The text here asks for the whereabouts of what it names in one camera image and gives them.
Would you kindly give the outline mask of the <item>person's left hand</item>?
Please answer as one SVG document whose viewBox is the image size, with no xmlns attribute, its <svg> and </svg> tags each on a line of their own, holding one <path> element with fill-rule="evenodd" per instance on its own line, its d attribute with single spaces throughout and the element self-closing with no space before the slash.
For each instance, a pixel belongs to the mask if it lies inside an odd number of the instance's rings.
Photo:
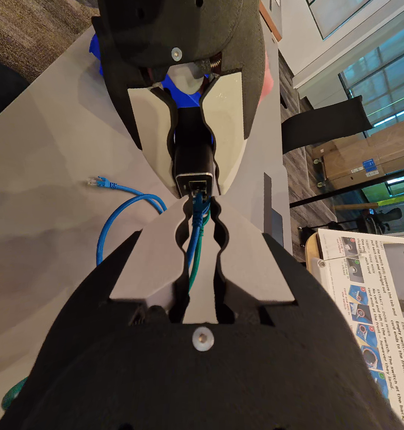
<svg viewBox="0 0 404 430">
<path fill-rule="evenodd" d="M 261 104 L 262 100 L 270 94 L 274 86 L 274 80 L 270 71 L 269 57 L 267 51 L 265 51 L 265 69 L 264 69 L 264 82 L 262 87 L 262 92 L 258 101 L 258 106 Z"/>
</svg>

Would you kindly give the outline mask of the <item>black chair backrest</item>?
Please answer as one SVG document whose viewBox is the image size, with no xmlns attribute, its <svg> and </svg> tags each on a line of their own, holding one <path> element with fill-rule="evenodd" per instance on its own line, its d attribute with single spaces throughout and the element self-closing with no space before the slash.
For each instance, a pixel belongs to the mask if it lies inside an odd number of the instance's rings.
<svg viewBox="0 0 404 430">
<path fill-rule="evenodd" d="M 282 153 L 349 137 L 372 128 L 359 95 L 346 101 L 308 110 L 281 124 Z"/>
</svg>

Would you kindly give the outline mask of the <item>printed instruction sheet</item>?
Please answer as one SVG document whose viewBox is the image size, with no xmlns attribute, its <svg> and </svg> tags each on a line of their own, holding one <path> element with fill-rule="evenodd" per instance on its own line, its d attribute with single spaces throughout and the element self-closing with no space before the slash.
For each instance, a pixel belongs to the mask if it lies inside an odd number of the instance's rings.
<svg viewBox="0 0 404 430">
<path fill-rule="evenodd" d="M 404 421 L 404 238 L 319 229 L 314 268 L 373 380 Z"/>
</svg>

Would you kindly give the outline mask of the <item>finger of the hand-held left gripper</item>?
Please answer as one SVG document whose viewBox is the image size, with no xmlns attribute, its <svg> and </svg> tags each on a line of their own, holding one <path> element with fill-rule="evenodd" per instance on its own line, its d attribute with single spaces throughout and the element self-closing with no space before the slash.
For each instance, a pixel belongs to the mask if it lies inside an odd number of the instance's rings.
<svg viewBox="0 0 404 430">
<path fill-rule="evenodd" d="M 128 89 L 141 151 L 151 169 L 165 187 L 179 198 L 172 175 L 173 156 L 170 153 L 177 106 L 162 87 Z"/>
<path fill-rule="evenodd" d="M 246 148 L 243 123 L 242 73 L 212 80 L 200 99 L 205 125 L 214 140 L 215 174 L 220 195 L 232 185 Z"/>
</svg>

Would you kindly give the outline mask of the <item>wooden clipboard board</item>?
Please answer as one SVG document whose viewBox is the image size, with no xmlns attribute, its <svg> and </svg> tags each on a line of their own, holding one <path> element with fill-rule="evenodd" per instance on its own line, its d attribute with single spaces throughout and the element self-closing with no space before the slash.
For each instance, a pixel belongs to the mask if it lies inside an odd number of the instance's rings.
<svg viewBox="0 0 404 430">
<path fill-rule="evenodd" d="M 312 234 L 305 244 L 306 268 L 313 276 L 319 272 L 320 262 L 323 261 L 319 247 L 318 233 Z"/>
</svg>

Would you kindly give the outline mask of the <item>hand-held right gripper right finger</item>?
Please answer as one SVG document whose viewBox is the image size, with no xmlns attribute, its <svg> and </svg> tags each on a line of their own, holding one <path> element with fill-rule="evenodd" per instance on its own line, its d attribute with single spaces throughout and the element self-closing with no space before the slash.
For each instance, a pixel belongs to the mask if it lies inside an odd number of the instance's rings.
<svg viewBox="0 0 404 430">
<path fill-rule="evenodd" d="M 220 250 L 214 274 L 217 314 L 241 314 L 295 297 L 264 234 L 221 197 L 211 198 L 214 239 Z"/>
</svg>

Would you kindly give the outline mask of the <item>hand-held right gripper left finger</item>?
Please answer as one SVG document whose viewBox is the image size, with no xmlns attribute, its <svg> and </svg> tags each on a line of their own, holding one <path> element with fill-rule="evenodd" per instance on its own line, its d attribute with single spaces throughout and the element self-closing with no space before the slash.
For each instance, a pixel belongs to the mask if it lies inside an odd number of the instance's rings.
<svg viewBox="0 0 404 430">
<path fill-rule="evenodd" d="M 145 226 L 110 294 L 110 299 L 159 305 L 170 311 L 189 298 L 185 244 L 193 213 L 188 197 L 177 200 Z"/>
</svg>

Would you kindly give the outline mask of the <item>black ethernet splitter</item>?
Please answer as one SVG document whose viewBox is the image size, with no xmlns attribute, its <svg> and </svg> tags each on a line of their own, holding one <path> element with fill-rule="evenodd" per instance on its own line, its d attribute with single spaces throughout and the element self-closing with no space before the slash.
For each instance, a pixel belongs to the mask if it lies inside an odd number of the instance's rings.
<svg viewBox="0 0 404 430">
<path fill-rule="evenodd" d="M 200 107 L 178 109 L 173 178 L 180 196 L 200 195 L 206 203 L 214 186 L 214 144 Z"/>
</svg>

